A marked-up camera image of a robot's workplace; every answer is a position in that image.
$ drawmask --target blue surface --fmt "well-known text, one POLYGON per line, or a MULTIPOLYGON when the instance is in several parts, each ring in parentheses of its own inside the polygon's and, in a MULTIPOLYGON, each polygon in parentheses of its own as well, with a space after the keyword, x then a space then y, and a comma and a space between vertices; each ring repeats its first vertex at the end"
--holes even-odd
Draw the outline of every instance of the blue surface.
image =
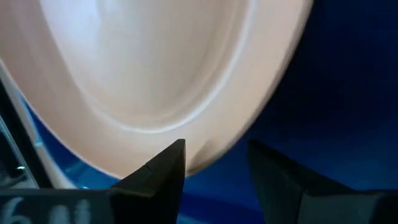
MULTIPOLYGON (((398 2, 315 1, 275 95, 223 158, 184 192, 259 210, 245 143, 258 139, 355 189, 398 189, 398 2)), ((35 120, 51 155, 78 186, 116 180, 89 168, 35 120)))

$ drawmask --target blue background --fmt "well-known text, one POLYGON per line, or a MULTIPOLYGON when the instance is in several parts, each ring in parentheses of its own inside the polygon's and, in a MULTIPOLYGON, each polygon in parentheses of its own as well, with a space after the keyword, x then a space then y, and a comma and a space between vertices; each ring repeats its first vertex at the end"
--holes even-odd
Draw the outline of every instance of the blue background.
MULTIPOLYGON (((261 222, 246 164, 250 138, 354 189, 398 189, 397 97, 398 2, 315 1, 274 96, 232 150, 186 180, 183 213, 208 222, 240 213, 241 220, 261 222)), ((77 186, 116 181, 79 161, 34 121, 77 186)))

